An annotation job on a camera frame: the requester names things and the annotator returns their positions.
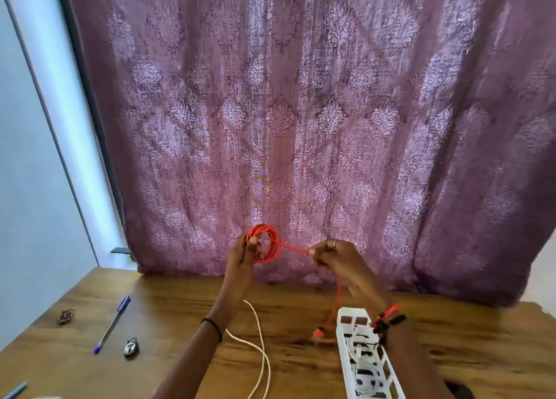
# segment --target left hand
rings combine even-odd
[[[228,254],[224,283],[208,315],[221,331],[226,329],[239,311],[253,280],[255,253],[260,250],[261,244],[257,237],[251,237],[244,248],[246,237],[246,234],[240,235],[232,251]]]

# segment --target white wall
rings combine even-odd
[[[522,301],[536,302],[556,317],[556,232],[533,262]]]
[[[8,0],[102,267],[137,269],[127,247],[59,0]]]
[[[0,350],[97,263],[0,0]]]

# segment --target forearm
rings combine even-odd
[[[376,307],[366,309],[369,316],[378,314]],[[386,353],[407,399],[454,399],[417,340],[412,322],[406,320],[388,329]]]
[[[224,331],[230,322],[229,312],[215,304],[208,315]],[[219,344],[219,334],[205,321],[193,335],[172,372],[152,399],[193,399]]]

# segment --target hand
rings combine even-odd
[[[228,254],[224,283],[208,315],[222,332],[239,311],[253,280],[255,253],[261,243],[257,237],[251,237],[244,248],[246,236],[240,235]]]
[[[322,241],[309,248],[309,254],[315,266],[333,270],[347,284],[353,297],[363,301],[372,313],[378,314],[394,304],[390,293],[380,286],[378,277],[351,242]]]

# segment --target small brown object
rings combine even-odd
[[[73,308],[70,308],[69,310],[64,310],[60,314],[58,321],[56,323],[58,323],[59,325],[66,325],[67,323],[71,322],[72,317],[73,317]]]

